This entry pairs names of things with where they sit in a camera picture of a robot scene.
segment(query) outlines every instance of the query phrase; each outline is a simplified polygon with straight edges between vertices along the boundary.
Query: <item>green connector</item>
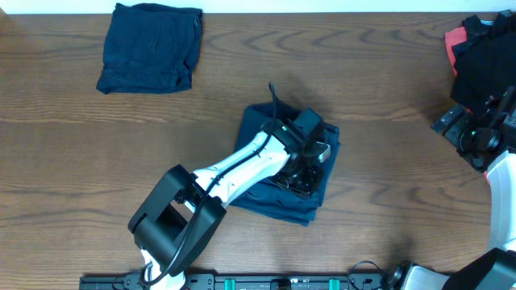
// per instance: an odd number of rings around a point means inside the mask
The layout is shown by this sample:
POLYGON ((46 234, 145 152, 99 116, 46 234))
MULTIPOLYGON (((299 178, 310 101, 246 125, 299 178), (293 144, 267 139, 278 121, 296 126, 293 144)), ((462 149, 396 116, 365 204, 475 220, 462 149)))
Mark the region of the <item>green connector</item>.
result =
POLYGON ((340 280, 330 279, 330 290, 340 290, 340 280))
POLYGON ((228 279, 224 281, 224 290, 235 290, 236 282, 234 279, 228 279))

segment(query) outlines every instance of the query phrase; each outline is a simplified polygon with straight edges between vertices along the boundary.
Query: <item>dark blue towel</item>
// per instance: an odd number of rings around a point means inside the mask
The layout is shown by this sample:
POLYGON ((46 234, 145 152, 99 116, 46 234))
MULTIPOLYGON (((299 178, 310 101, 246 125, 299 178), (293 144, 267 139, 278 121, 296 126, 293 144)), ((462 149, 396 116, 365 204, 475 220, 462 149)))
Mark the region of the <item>dark blue towel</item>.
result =
POLYGON ((202 11, 116 4, 104 43, 103 93, 173 93, 192 88, 202 11))
MULTIPOLYGON (((301 113, 299 110, 295 110, 281 101, 278 102, 277 118, 281 121, 294 120, 299 113, 301 113)), ((238 151, 251 142, 256 133, 260 132, 260 126, 272 116, 272 103, 249 106, 243 113, 235 150, 238 151)), ((335 165, 337 153, 339 153, 339 128, 326 124, 326 130, 319 140, 330 144, 331 156, 322 164, 324 177, 317 191, 311 197, 299 197, 294 193, 278 188, 268 180, 262 180, 234 200, 231 205, 249 209, 271 218, 308 226, 315 219, 317 208, 323 205, 326 184, 335 165)))

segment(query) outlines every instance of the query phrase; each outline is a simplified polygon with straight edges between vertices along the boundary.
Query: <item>red cloth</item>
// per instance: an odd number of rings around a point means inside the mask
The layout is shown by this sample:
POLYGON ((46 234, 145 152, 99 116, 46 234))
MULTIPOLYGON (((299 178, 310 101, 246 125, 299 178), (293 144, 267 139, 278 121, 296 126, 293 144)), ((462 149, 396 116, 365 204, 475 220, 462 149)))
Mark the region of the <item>red cloth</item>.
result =
POLYGON ((448 59, 450 60, 451 68, 453 69, 455 75, 457 75, 457 71, 453 68, 453 65, 455 64, 455 55, 453 54, 452 46, 461 44, 466 40, 468 40, 468 35, 464 27, 456 28, 444 34, 446 53, 448 54, 448 59))

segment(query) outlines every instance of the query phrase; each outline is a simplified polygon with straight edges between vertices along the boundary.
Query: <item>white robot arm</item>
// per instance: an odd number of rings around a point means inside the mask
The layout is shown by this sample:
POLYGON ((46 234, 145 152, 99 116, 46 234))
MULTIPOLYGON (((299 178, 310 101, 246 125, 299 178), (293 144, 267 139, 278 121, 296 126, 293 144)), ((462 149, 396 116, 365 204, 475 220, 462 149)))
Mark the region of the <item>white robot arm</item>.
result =
MULTIPOLYGON (((488 251, 516 251, 516 154, 504 151, 487 171, 491 185, 491 234, 488 251)), ((447 275, 424 267, 409 269, 402 290, 441 290, 447 275)))
POLYGON ((306 109, 286 124, 276 119, 264 124, 247 146, 217 164, 191 174, 178 165, 165 173, 128 226, 146 264, 140 283, 151 290, 179 290, 182 271, 204 249, 225 208, 257 182, 287 183, 286 194, 316 190, 323 175, 319 165, 331 150, 317 141, 324 126, 306 109), (194 212, 189 222, 169 205, 172 199, 194 212))
MULTIPOLYGON (((266 139, 267 134, 261 131, 247 146, 238 150, 233 155, 208 168, 193 171, 193 174, 197 176, 195 181, 204 190, 207 190, 212 180, 218 174, 258 150, 266 139)), ((285 145, 272 136, 259 155, 252 157, 247 162, 238 166, 238 170, 227 173, 210 191, 210 196, 220 198, 223 207, 227 207, 234 199, 242 193, 245 193, 258 181, 276 175, 289 160, 289 157, 290 154, 285 150, 285 145)), ((195 207, 188 201, 185 205, 192 212, 195 211, 195 207)), ((146 250, 141 251, 144 256, 145 264, 158 264, 146 250)), ((148 280, 154 280, 161 274, 158 267, 151 267, 148 271, 150 271, 150 273, 148 273, 148 280)), ((184 284, 185 274, 181 272, 179 275, 175 276, 166 275, 160 282, 151 286, 151 290, 179 290, 184 284)))

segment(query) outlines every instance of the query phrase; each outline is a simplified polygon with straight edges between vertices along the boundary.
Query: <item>wooden table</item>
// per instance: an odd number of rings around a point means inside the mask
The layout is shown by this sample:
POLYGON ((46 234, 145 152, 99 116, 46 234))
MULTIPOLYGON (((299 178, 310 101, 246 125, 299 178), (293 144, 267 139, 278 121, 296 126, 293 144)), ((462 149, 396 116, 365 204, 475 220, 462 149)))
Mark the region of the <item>wooden table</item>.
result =
POLYGON ((170 167, 231 154, 243 109, 279 97, 341 130, 309 227, 230 207, 195 267, 454 271, 482 255, 490 194, 430 124, 450 108, 443 34, 469 14, 207 14, 193 89, 95 90, 110 15, 0 20, 0 288, 74 289, 143 263, 127 222, 170 167))

